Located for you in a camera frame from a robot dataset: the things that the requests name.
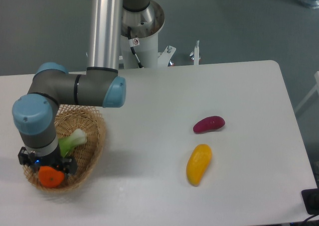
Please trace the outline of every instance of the tabletop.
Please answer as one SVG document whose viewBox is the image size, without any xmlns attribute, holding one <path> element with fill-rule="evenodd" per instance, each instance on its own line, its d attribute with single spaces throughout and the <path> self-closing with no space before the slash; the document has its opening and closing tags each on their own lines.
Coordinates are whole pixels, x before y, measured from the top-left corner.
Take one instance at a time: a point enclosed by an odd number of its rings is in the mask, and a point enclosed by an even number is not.
<svg viewBox="0 0 319 226">
<path fill-rule="evenodd" d="M 91 225 L 250 226 L 307 218 L 301 190 L 316 183 L 279 65 L 274 61 L 120 70 L 127 99 L 102 109 L 103 155 L 88 181 L 53 195 L 31 186 L 17 153 L 23 145 L 11 108 L 32 75 L 0 77 L 0 218 Z M 196 135 L 199 120 L 226 125 Z M 212 162 L 191 186 L 186 164 L 198 144 Z"/>
</svg>

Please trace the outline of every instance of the silver metal pole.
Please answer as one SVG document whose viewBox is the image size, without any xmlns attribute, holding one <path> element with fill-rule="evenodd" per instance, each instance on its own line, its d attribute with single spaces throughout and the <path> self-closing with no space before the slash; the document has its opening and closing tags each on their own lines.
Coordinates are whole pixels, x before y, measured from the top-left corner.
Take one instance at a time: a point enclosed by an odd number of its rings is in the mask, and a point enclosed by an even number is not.
<svg viewBox="0 0 319 226">
<path fill-rule="evenodd" d="M 118 69 L 123 0 L 92 0 L 89 67 Z"/>
</svg>

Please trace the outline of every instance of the woven basket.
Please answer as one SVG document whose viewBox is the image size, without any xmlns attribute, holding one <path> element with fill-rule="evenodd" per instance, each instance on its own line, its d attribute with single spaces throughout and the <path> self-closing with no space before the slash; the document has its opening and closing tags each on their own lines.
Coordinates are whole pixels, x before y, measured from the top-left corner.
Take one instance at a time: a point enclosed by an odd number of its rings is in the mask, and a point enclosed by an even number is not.
<svg viewBox="0 0 319 226">
<path fill-rule="evenodd" d="M 57 188 L 47 188 L 41 185 L 37 172 L 34 173 L 28 166 L 24 166 L 23 170 L 27 180 L 37 189 L 64 193 L 81 186 L 91 174 L 103 150 L 106 127 L 95 107 L 61 105 L 55 118 L 55 128 L 59 138 L 69 136 L 78 128 L 87 134 L 87 143 L 71 152 L 78 164 L 76 174 L 65 179 Z"/>
</svg>

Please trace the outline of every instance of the yellow fruit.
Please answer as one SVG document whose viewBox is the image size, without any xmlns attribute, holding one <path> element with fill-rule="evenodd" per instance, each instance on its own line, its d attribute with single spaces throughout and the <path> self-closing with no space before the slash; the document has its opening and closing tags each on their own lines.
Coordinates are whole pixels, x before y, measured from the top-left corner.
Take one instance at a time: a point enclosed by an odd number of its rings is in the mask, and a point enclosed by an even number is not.
<svg viewBox="0 0 319 226">
<path fill-rule="evenodd" d="M 188 181 L 193 186 L 198 186 L 201 178 L 203 177 L 213 153 L 206 144 L 198 145 L 191 154 L 187 167 L 186 174 Z"/>
</svg>

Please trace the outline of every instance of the blue joint cap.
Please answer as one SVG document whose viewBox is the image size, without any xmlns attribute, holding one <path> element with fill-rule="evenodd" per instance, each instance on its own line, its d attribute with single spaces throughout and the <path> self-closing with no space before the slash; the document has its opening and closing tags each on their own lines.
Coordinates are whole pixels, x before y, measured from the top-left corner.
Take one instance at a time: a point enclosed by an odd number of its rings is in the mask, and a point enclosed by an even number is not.
<svg viewBox="0 0 319 226">
<path fill-rule="evenodd" d="M 67 70 L 64 66 L 59 65 L 59 64 L 57 64 L 57 63 L 49 62 L 49 63 L 43 63 L 43 64 L 39 67 L 38 71 L 35 73 L 34 77 L 35 77 L 38 73 L 40 73 L 40 72 L 42 72 L 42 71 L 45 71 L 45 70 L 59 70 L 59 71 L 64 72 L 64 73 L 66 73 L 66 74 L 69 73 L 68 70 Z"/>
<path fill-rule="evenodd" d="M 111 83 L 103 100 L 104 108 L 120 108 L 123 106 L 126 98 L 125 78 L 117 76 Z"/>
<path fill-rule="evenodd" d="M 12 107 L 16 128 L 25 135 L 37 135 L 52 122 L 52 107 L 47 99 L 39 94 L 27 94 L 17 100 Z"/>
</svg>

